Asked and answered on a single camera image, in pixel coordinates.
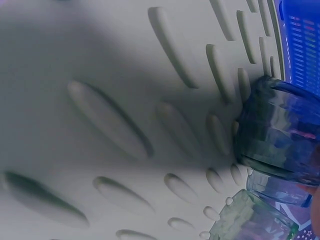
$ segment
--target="blue glass jar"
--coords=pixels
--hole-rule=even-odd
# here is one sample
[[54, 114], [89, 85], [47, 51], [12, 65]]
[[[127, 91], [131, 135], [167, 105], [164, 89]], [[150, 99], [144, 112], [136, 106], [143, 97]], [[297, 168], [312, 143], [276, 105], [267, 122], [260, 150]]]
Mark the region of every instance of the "blue glass jar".
[[264, 76], [238, 119], [236, 159], [270, 176], [320, 185], [320, 98]]

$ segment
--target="white plastic surface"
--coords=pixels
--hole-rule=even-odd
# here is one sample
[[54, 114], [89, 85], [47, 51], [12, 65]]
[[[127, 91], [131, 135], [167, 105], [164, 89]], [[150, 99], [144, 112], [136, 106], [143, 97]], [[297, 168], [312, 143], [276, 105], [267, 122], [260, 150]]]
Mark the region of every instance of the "white plastic surface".
[[270, 3], [0, 0], [0, 239], [208, 239]]

